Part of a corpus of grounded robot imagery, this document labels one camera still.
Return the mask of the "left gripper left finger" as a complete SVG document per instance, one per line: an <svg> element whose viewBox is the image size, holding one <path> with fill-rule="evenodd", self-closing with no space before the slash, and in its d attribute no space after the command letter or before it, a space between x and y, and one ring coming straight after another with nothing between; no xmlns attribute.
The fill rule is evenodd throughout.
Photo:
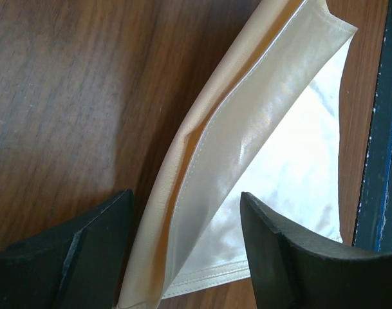
<svg viewBox="0 0 392 309"><path fill-rule="evenodd" d="M0 308L111 308L133 193L0 251Z"/></svg>

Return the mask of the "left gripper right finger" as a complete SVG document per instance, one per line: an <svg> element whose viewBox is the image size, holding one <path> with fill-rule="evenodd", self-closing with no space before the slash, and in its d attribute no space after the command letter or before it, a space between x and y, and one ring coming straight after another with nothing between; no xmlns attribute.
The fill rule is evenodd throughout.
<svg viewBox="0 0 392 309"><path fill-rule="evenodd" d="M258 308L392 308L392 253L325 238L249 192L240 213Z"/></svg>

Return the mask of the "peach satin napkin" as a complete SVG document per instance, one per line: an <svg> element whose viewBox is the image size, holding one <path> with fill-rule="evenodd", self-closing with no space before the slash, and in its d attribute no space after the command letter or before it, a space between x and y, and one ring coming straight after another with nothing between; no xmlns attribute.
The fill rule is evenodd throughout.
<svg viewBox="0 0 392 309"><path fill-rule="evenodd" d="M325 1L260 2L163 160L119 308L247 278L243 191L341 241L339 90L356 30Z"/></svg>

